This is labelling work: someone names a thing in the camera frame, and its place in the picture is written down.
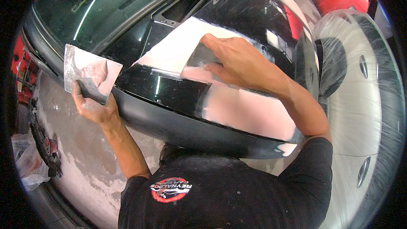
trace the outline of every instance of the forearm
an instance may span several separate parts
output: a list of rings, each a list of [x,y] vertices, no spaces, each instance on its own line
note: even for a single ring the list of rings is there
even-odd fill
[[[100,126],[116,154],[124,176],[126,178],[132,176],[150,178],[151,173],[144,156],[119,115],[115,115],[109,122]]]
[[[278,80],[266,80],[261,89],[280,99],[303,135],[309,137],[322,136],[331,141],[328,120],[317,100],[301,85],[294,82],[281,70],[280,72],[281,75]],[[279,82],[279,89],[275,88],[276,81]]]

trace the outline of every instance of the left hand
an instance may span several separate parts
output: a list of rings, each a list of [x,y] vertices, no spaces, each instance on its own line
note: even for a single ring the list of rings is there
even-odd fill
[[[91,98],[84,98],[79,84],[75,81],[72,83],[72,98],[78,113],[95,123],[102,125],[119,117],[116,100],[112,93],[110,93],[106,104],[103,106]]]

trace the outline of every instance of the red circular logo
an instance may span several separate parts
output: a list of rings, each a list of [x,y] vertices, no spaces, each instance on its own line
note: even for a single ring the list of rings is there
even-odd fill
[[[192,188],[183,178],[168,178],[151,185],[151,195],[159,202],[173,202],[182,199]]]

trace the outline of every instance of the plastic bag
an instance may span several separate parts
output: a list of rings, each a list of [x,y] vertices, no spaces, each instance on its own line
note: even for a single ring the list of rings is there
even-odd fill
[[[31,191],[40,183],[49,181],[48,166],[39,155],[35,141],[28,135],[14,135],[11,142],[16,160],[15,165],[24,188]]]

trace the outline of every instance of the black t-shirt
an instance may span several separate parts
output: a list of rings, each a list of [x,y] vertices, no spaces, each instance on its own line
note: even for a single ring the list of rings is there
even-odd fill
[[[311,139],[280,176],[220,156],[182,156],[122,192],[119,228],[318,228],[328,211],[332,144]]]

